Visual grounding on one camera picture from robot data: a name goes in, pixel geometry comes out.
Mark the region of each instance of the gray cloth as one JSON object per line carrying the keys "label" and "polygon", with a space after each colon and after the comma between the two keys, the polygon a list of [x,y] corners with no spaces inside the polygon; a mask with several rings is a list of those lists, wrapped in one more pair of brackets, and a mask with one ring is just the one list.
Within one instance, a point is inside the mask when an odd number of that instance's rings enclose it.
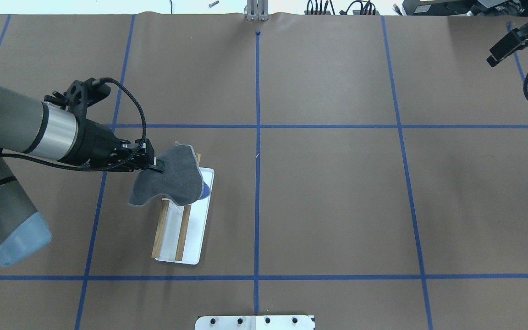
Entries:
{"label": "gray cloth", "polygon": [[176,205],[189,205],[203,194],[203,176],[192,146],[179,144],[165,150],[157,159],[164,172],[141,171],[130,192],[130,206],[146,205],[153,197],[170,198]]}

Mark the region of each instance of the white label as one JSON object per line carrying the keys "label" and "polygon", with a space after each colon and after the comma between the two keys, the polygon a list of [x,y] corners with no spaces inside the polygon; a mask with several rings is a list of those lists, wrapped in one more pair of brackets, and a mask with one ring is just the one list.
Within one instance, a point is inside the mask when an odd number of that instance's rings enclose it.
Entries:
{"label": "white label", "polygon": [[415,13],[428,12],[429,8],[431,8],[431,5],[417,6],[417,8],[415,8]]}

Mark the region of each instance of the blue object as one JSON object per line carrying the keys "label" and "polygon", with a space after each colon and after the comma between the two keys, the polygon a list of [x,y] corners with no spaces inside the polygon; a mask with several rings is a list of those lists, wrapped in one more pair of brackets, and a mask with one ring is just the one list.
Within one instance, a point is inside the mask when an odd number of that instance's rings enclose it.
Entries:
{"label": "blue object", "polygon": [[203,198],[207,198],[211,195],[211,189],[209,189],[209,186],[207,186],[207,183],[203,181],[203,194],[199,197],[199,200],[202,200]]}
{"label": "blue object", "polygon": [[52,234],[44,217],[36,212],[27,218],[0,245],[0,266],[9,267],[46,246]]}

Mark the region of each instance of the white tray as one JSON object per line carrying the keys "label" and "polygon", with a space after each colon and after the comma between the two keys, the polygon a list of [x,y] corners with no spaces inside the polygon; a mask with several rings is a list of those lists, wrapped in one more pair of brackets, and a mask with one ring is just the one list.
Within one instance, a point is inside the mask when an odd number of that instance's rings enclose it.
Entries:
{"label": "white tray", "polygon": [[[199,167],[199,170],[201,171],[201,175],[203,175],[203,181],[207,183],[207,186],[209,186],[209,189],[213,192],[213,177],[215,171],[205,167]],[[160,257],[157,257],[156,260],[188,265],[197,265],[199,263],[199,259],[201,258],[201,248],[203,247],[203,236],[205,235],[205,226],[207,225],[207,213],[209,211],[210,200],[211,195],[191,204],[191,213],[189,215],[189,225],[182,261],[176,261],[174,260],[174,257],[176,255],[176,246],[178,245],[178,234],[181,230],[182,211],[184,207],[176,206],[174,203],[168,205],[162,248],[160,249]]]}

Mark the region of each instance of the wooden stick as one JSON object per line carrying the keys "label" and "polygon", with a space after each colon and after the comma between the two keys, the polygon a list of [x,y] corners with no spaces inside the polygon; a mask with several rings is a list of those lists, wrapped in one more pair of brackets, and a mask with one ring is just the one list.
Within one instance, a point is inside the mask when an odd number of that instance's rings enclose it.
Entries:
{"label": "wooden stick", "polygon": [[[201,161],[201,154],[197,154],[197,164]],[[178,244],[176,245],[175,261],[182,261],[182,255],[185,251],[185,242],[187,240],[187,230],[189,227],[189,217],[191,217],[191,205],[185,205],[182,211],[181,230],[178,233]]]}
{"label": "wooden stick", "polygon": [[152,248],[153,258],[160,257],[160,250],[162,249],[162,242],[164,240],[164,229],[166,228],[166,216],[168,215],[168,205],[170,205],[169,200],[162,200],[162,209],[160,210],[160,218],[158,220],[158,227],[156,228],[156,236],[154,236],[154,247]]}

